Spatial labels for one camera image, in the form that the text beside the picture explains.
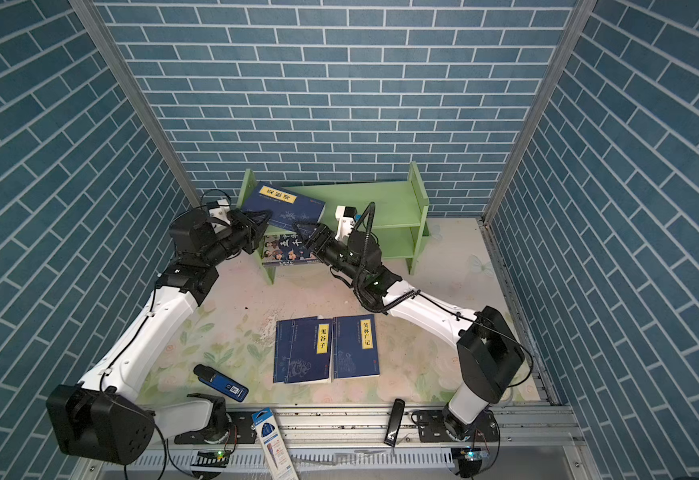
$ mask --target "black mounting plate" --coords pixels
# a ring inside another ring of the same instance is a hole
[[[246,445],[256,443],[256,430],[253,429],[253,414],[258,410],[227,410],[226,414],[232,419],[232,424],[237,426],[237,444]],[[201,445],[211,446],[216,444],[207,443],[200,432],[186,432],[177,435],[173,441],[177,445]],[[232,447],[234,441],[230,438],[227,444],[228,448]]]
[[[415,410],[412,412],[412,416],[419,430],[419,441],[421,443],[453,442],[455,440],[445,430],[442,410]],[[467,429],[471,431],[475,427],[485,435],[486,442],[498,441],[498,425],[493,412],[490,410],[483,410]],[[472,437],[469,436],[465,441],[471,441],[471,439]],[[478,436],[475,445],[481,440],[482,438]]]

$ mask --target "blue brick wall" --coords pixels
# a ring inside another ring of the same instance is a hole
[[[97,2],[200,188],[403,180],[478,216],[574,0]]]
[[[71,473],[44,401],[146,299],[184,201],[69,4],[0,2],[0,478]]]
[[[699,476],[699,0],[600,0],[493,225],[605,478]]]

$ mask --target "book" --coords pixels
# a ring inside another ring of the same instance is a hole
[[[354,379],[379,374],[379,350],[373,315],[333,319],[333,378]]]
[[[276,325],[275,383],[330,382],[332,319],[280,320]]]
[[[294,222],[319,222],[325,210],[325,202],[284,188],[273,187],[267,182],[258,182],[242,204],[242,211],[260,210],[272,211],[270,225],[293,231]]]
[[[304,246],[296,234],[270,235],[264,237],[264,266],[319,264],[320,260]]]

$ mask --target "green bookshelf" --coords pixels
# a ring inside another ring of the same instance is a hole
[[[248,169],[242,178],[242,187],[237,199],[237,206],[243,202],[256,187],[256,176]],[[306,187],[287,187],[297,194],[304,194],[325,202],[322,222],[332,229],[338,225],[335,219],[336,206],[354,206],[363,211],[369,202],[376,203],[376,215],[373,220],[373,233],[379,238],[384,260],[404,258],[410,274],[414,273],[416,260],[429,239],[427,212],[429,197],[424,189],[416,162],[411,162],[408,179],[396,182],[371,182],[338,185],[308,185]],[[289,234],[288,230],[270,226],[266,235]],[[253,255],[264,272],[269,284],[275,281],[276,267],[262,264],[263,245]]]

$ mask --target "floral tablecloth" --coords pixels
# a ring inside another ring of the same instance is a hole
[[[431,219],[431,240],[416,274],[403,260],[385,265],[413,285],[447,302],[481,310],[493,306],[511,321],[474,219]],[[273,286],[254,260],[241,256],[220,266],[220,279],[201,307],[176,332],[144,382],[140,404],[168,405],[188,393],[218,393],[192,374],[202,363],[250,389],[244,403],[305,405],[447,402],[461,384],[454,347],[405,320],[376,315],[381,375],[308,385],[273,384],[278,320],[363,313],[352,291],[324,265],[281,267]],[[524,364],[515,376],[527,374]],[[508,399],[538,400],[531,380]]]

